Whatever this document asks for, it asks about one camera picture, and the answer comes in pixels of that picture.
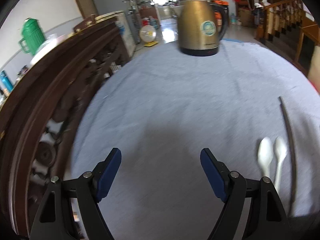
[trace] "green plastic pitcher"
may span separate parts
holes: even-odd
[[[38,20],[28,18],[24,21],[21,31],[23,39],[19,41],[22,50],[25,53],[36,54],[37,49],[45,41],[42,29],[38,24]]]

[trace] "plastic spoon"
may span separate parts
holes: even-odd
[[[269,137],[262,139],[258,150],[258,164],[262,175],[270,178],[270,164],[273,158],[272,142]]]
[[[279,194],[282,164],[283,164],[285,157],[287,156],[287,145],[281,136],[277,137],[275,140],[275,154],[278,159],[275,188]]]

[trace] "blue gripper pad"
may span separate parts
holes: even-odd
[[[107,196],[120,164],[121,151],[113,148],[105,161],[99,162],[93,169],[92,183],[97,203]]]
[[[200,162],[214,194],[225,203],[228,198],[227,191],[230,181],[228,177],[228,169],[223,163],[216,160],[208,148],[204,148],[201,151]]]

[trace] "silver bolt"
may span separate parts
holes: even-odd
[[[59,177],[58,176],[53,176],[52,178],[51,178],[51,182],[52,183],[57,183],[59,181]]]
[[[84,176],[85,178],[90,178],[91,175],[92,175],[92,172],[91,172],[91,171],[86,171],[86,172],[83,174],[83,176]]]
[[[262,180],[265,182],[265,183],[269,183],[270,182],[270,179],[268,177],[263,177]]]
[[[230,175],[231,175],[231,177],[233,177],[233,178],[237,178],[237,177],[239,177],[239,173],[238,173],[238,172],[236,172],[236,171],[232,171],[232,172],[230,172]]]

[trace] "white fan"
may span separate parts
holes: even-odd
[[[140,29],[140,38],[146,43],[145,47],[151,47],[153,45],[158,44],[157,41],[155,41],[156,38],[156,29],[151,25],[143,26]]]

